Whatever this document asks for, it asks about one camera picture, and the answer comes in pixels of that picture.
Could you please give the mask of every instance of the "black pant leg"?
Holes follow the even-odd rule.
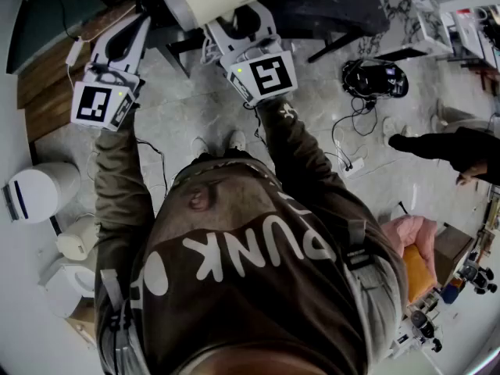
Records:
[[[198,164],[198,163],[204,163],[205,161],[210,161],[215,159],[215,157],[209,153],[202,153],[197,159],[194,159],[191,163],[193,164]]]
[[[400,152],[412,153],[423,159],[453,161],[460,153],[461,144],[455,134],[425,134],[419,137],[396,134],[389,139],[389,145]]]
[[[225,159],[253,159],[253,157],[248,153],[237,148],[229,148],[224,152]]]

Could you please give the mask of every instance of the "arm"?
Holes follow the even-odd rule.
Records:
[[[408,295],[404,262],[371,211],[332,172],[330,160],[319,148],[317,140],[305,130],[297,113],[286,104],[285,100],[277,99],[258,108],[266,130],[267,148],[284,191],[318,216],[335,241],[344,247],[350,240],[350,221],[365,221],[366,240],[374,254],[391,264],[404,305]]]
[[[101,270],[115,270],[124,298],[128,295],[134,259],[145,242],[154,214],[144,185],[134,134],[134,114],[127,115],[117,132],[102,130],[95,143],[98,172],[96,222],[98,258],[95,273],[95,309],[98,343],[109,315],[110,301],[102,285]]]
[[[489,173],[492,173],[495,170],[496,168],[493,168],[493,166],[491,166]],[[473,166],[461,173],[459,177],[456,178],[456,184],[468,184],[473,177],[476,177],[477,175],[485,175],[486,173],[488,173],[488,162],[486,160],[476,162]]]

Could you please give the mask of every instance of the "gray floor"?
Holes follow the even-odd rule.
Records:
[[[352,112],[351,97],[339,82],[341,65],[351,58],[349,48],[323,57],[312,65],[305,59],[322,48],[320,41],[295,41],[295,69],[299,89],[290,97],[309,132],[323,150],[335,152],[330,130],[333,121]],[[167,179],[193,159],[191,140],[203,136],[218,152],[228,133],[236,127],[245,132],[248,151],[256,158],[273,164],[262,142],[254,136],[257,119],[242,107],[238,93],[223,79],[215,66],[200,66],[199,52],[186,58],[191,79],[183,79],[157,51],[147,51],[140,68],[146,80],[136,116],[137,137],[153,143],[166,156]],[[377,103],[378,124],[374,132],[361,137],[348,120],[341,123],[335,137],[342,148],[355,157],[363,157],[365,166],[346,179],[348,188],[357,194],[376,216],[391,211],[403,201],[412,213],[448,222],[474,235],[481,222],[488,186],[456,187],[456,172],[446,162],[428,161],[386,148],[382,120],[393,116],[400,126],[410,125],[414,134],[430,131],[430,116],[437,100],[445,105],[488,119],[495,105],[481,90],[480,78],[456,63],[436,62],[432,58],[398,63],[409,78],[410,89],[401,99]],[[355,120],[361,131],[373,126],[374,113]],[[43,137],[37,151],[43,161],[65,159],[77,164],[82,187],[77,197],[58,215],[64,230],[82,213],[94,212],[95,193],[91,180],[95,173],[94,139],[96,130],[70,124]],[[162,163],[148,146],[140,146],[142,172],[152,193],[155,209],[163,200]]]

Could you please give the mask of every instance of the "pink cloth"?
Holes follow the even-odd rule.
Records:
[[[434,236],[438,230],[436,221],[424,216],[400,216],[383,224],[382,230],[401,257],[406,246],[415,244],[434,281],[438,282],[434,268]]]

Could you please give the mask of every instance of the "black cable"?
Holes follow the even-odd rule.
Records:
[[[68,38],[77,41],[78,37],[71,36],[70,33],[68,32],[68,27],[66,26],[66,9],[64,8],[63,0],[59,0],[59,4],[61,5],[62,25],[64,26],[64,31],[66,32],[66,35],[68,35]]]
[[[336,154],[334,154],[334,153],[330,153],[330,152],[323,152],[323,153],[324,153],[324,154],[333,155],[333,156],[337,157],[338,159],[340,159],[340,160],[342,161],[342,163],[345,165],[345,168],[349,168],[349,167],[350,167],[350,165],[348,165],[348,164],[346,163],[346,161],[345,161],[342,157],[340,157],[339,155],[336,155]]]
[[[139,145],[147,145],[150,148],[152,148],[162,158],[163,182],[165,182],[165,198],[166,198],[166,193],[168,191],[168,187],[167,187],[166,175],[165,175],[165,155],[160,150],[158,150],[155,146],[153,146],[151,143],[149,143],[148,141],[143,141],[142,139],[139,139],[138,137],[136,137],[136,140],[137,140],[137,143]]]
[[[254,132],[253,135],[256,138],[260,139],[260,141],[267,147],[266,141],[264,140],[264,138],[262,136],[260,136],[260,133],[259,133],[260,124],[262,123],[262,121],[260,119],[259,114],[257,113],[257,108],[256,107],[252,107],[247,102],[243,103],[243,108],[246,109],[246,110],[248,110],[248,111],[253,111],[254,112],[255,118],[257,119],[258,123],[257,123],[257,129],[255,129],[255,132]]]
[[[356,109],[354,107],[354,101],[359,98],[362,102],[362,107],[361,109]],[[348,168],[352,168],[352,161],[351,159],[348,157],[347,154],[345,154],[344,150],[342,150],[342,148],[340,146],[337,146],[337,144],[335,143],[335,137],[334,137],[334,134],[335,134],[335,127],[340,123],[342,122],[343,120],[346,120],[347,118],[351,118],[351,121],[352,121],[352,128],[354,129],[354,131],[359,135],[359,136],[368,136],[369,134],[372,134],[373,131],[375,130],[375,127],[377,126],[377,123],[378,123],[378,117],[377,117],[377,107],[375,106],[375,102],[374,100],[365,100],[363,98],[360,98],[360,97],[353,97],[352,100],[351,100],[351,108],[352,108],[352,111],[353,113],[352,114],[349,114],[348,116],[343,116],[342,118],[340,118],[339,120],[337,120],[337,122],[334,123],[334,125],[332,126],[331,128],[331,140],[332,142],[335,144],[335,147],[337,148],[337,150],[347,159],[349,165],[347,165],[347,163],[345,162],[345,160],[342,160],[345,164],[346,167]],[[371,113],[372,111],[375,111],[375,123],[373,124],[372,126],[372,129],[367,132],[367,133],[363,133],[363,132],[359,132],[359,130],[356,128],[355,124],[354,124],[354,119],[357,117],[357,116],[365,116],[366,114],[369,114]]]

